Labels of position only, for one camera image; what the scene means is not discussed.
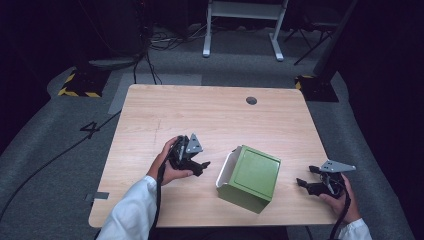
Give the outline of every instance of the white sleeve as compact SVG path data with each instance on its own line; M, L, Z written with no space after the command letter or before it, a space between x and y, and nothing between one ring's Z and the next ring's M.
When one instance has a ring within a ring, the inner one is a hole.
M97 239L147 240L155 214L156 181L145 176L112 209Z
M358 219L346 225L339 234L339 239L343 240L371 240L370 230L364 220Z

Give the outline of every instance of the black cord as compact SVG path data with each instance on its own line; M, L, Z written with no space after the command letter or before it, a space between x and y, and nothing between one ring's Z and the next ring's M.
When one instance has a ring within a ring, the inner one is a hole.
M189 33L187 39L177 38L177 37L168 37L168 35L165 32L156 32L153 34L152 41L151 42L167 42L165 46L158 46L157 44L151 44L150 48L157 51L165 51L165 50L172 50L177 48L183 43L189 43L193 42L199 38L202 38L204 36L196 36L199 32L201 32L202 29L206 29L206 25L199 27L197 30L194 30L193 32Z
M306 231L308 232L309 239L313 240L314 238L312 237L311 229L309 229L308 226L305 226L305 228L306 228Z
M137 69L137 65L138 63L141 61L141 57L137 60L137 62L134 64L134 68L133 68L133 77L134 77L134 84L137 84L137 76L135 74L135 70Z
M168 161L169 154L172 151L171 149L168 151L168 153L165 156L165 159L163 160L162 164L160 165L158 169L158 175L156 179L156 213L155 213L155 220L153 220L152 227L150 228L149 232L149 240L155 240L157 239L157 231L156 231L156 225L158 223L159 219L159 212L160 212L160 204L162 200L162 182L163 182L163 175L165 174L165 167L166 167L166 161Z
M100 125L98 128L93 129L89 134L87 134L87 136L85 136L84 138L82 138L81 140L79 140L78 142L76 142L74 145L72 145L71 147L67 148L65 151L61 152L60 154L58 154L57 156L55 156L54 158L52 158L51 160L49 160L48 162L46 162L43 166L41 166L40 168L38 168L33 174L31 174L27 179L25 179L25 181L15 190L15 192L12 194L12 196L10 196L9 200L6 202L5 206L3 207L1 214L0 214L0 223L1 220L3 219L4 213L6 212L7 208L9 207L10 203L13 201L13 199L15 198L15 196L19 193L19 191L35 176L37 175L41 170L43 170L44 168L46 168L48 165L50 165L52 162L56 161L58 158L60 158L61 156L65 155L67 152L71 151L72 149L74 149L76 146L80 145L82 142L84 142L85 140L91 138L91 136L93 135L94 132L97 132L100 130L100 128L102 128L104 125L106 125L108 122L110 122L113 118L115 118L117 115L119 115L121 113L121 111L119 111L118 113L114 114L112 117L110 117L108 120L106 120L106 122L104 122L102 125Z
M150 62L149 52L146 53L146 61L149 64L150 72L152 73L153 81L155 82L155 85L158 85L156 82L156 77L160 81L160 84L162 85L162 80L159 78L159 76L155 73L155 66Z
M343 190L345 191L346 194L346 198L345 198L345 205L343 208L343 211L340 213L339 219L337 219L336 224L334 224L333 230L331 230L331 234L330 234L330 239L335 239L334 236L336 236L336 232L340 226L340 224L342 223L343 219L346 217L347 211L349 210L350 207L350 203L351 203L351 199L349 196L349 192L347 191L346 187L344 186L344 184L341 184L340 182L330 179L330 181L338 184L340 187L343 188Z

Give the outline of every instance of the person's right hand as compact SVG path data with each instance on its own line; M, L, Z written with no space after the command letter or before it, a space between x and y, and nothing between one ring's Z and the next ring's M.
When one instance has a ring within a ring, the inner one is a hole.
M149 171L147 172L147 175L151 176L157 181L158 178L158 170L159 167L162 165L163 161L165 160L166 156L168 155L169 150L171 149L171 146L177 141L178 137L174 137L170 139L168 142L165 143L165 146L163 146L162 152L160 152L156 159L153 161L152 165L150 166ZM165 172L163 175L163 181L162 186L168 184L172 180L179 179L179 178L185 178L193 175L193 171L191 170L175 170L170 165L169 161L165 162Z
M342 174L342 177L345 181L346 190L349 193L349 197L352 200L350 203L349 210L343 219L343 221L347 224L354 222L361 218L361 215L359 214L358 204L356 202L355 194L353 193L352 187L350 185L349 179L345 175ZM340 216L341 212L343 211L343 208L345 206L345 200L346 200L346 193L343 191L342 196L340 198L335 199L327 194L320 194L319 198L324 200L328 205L331 206L333 211Z

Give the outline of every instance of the wooden table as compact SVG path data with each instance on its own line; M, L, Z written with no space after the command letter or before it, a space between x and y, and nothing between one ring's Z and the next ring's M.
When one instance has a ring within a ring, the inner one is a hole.
M255 97L250 105L247 97ZM158 227L332 224L336 216L296 177L318 182L309 165L327 159L300 91L295 89L132 85L119 119L89 223L101 227L132 184L141 179L164 143L195 133L211 161L200 177L162 188ZM282 160L271 203L260 213L218 198L215 181L228 153L247 145Z

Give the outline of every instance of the green box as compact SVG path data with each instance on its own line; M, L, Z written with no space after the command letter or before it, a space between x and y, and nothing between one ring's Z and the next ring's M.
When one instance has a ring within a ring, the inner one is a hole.
M216 181L219 198L260 213L271 202L280 159L239 146L228 154Z

